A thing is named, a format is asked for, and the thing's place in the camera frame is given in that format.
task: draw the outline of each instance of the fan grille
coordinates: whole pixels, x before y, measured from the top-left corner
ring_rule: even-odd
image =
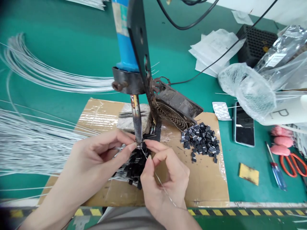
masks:
[[[186,120],[186,118],[166,105],[163,101],[156,100],[158,114],[165,120],[173,123],[178,129],[185,130],[192,125],[192,122]]]

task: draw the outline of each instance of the bundle of white wires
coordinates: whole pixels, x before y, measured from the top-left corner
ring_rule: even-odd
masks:
[[[24,118],[35,116],[20,114],[20,117],[15,114],[16,112],[0,109],[0,170],[4,173],[2,175],[61,173],[72,145],[78,140],[97,134],[84,127],[72,130]],[[63,122],[52,122],[73,126]]]
[[[79,3],[82,5],[87,5],[100,10],[105,10],[105,5],[103,2],[109,2],[109,0],[67,0],[67,1]]]
[[[15,73],[38,85],[65,92],[103,94],[113,91],[113,77],[93,77],[55,69],[37,59],[26,47],[24,34],[8,40],[2,61]]]

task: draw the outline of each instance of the pink sponge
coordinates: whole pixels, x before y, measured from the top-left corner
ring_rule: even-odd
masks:
[[[290,149],[287,149],[285,146],[273,145],[271,147],[271,152],[276,155],[288,156],[290,155]]]
[[[286,137],[292,137],[293,133],[291,130],[282,128],[280,126],[275,126],[272,128],[271,133],[273,136],[286,136]]]
[[[290,137],[279,136],[274,138],[274,143],[289,148],[293,145],[293,140]]]

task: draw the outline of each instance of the green workbench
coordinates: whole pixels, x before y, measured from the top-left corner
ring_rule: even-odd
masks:
[[[24,32],[26,45],[34,55],[48,65],[67,72],[112,77],[111,67],[120,61],[113,12],[111,4],[106,11],[75,4],[64,0],[7,0],[0,11],[0,42],[7,43],[10,36]],[[156,1],[145,0],[147,36],[150,61],[159,70],[154,77],[166,76],[171,82],[189,79],[198,72],[194,70],[196,59],[188,52],[190,45],[201,39],[201,33],[209,34],[220,28],[236,33],[237,24],[231,10],[216,6],[197,26],[179,31],[165,18]],[[167,7],[171,18],[179,25],[187,25],[203,14],[210,4],[188,7],[179,1],[172,1]],[[256,26],[259,29],[277,32],[273,21],[263,19]],[[231,63],[237,62],[234,57]],[[5,68],[0,63],[0,70]],[[7,71],[0,73],[0,99],[7,100]],[[233,106],[235,99],[223,93],[217,79],[201,74],[191,82],[174,85],[174,88],[202,106],[205,112],[213,112],[212,102],[226,102]],[[10,81],[12,100],[33,109],[77,122],[90,97],[120,102],[129,102],[124,94],[90,95],[60,92],[31,83],[14,74]],[[141,103],[147,103],[144,96]],[[7,103],[0,103],[5,109],[12,109]],[[20,109],[21,112],[42,116]],[[277,188],[264,141],[269,141],[270,127],[256,122],[256,146],[254,148],[232,141],[232,122],[219,121],[226,166],[230,201],[245,202],[294,202],[307,200],[300,177],[291,178],[284,173],[288,191]],[[259,186],[238,177],[239,163],[255,168],[260,173]],[[2,189],[43,187],[47,176],[9,175],[0,177]],[[1,193],[2,198],[34,196],[41,190]]]

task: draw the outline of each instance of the fingernail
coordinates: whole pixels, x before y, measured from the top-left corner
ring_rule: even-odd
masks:
[[[136,142],[134,142],[134,143],[128,145],[128,149],[129,149],[130,151],[133,151],[136,147],[137,147],[137,143],[136,143]]]

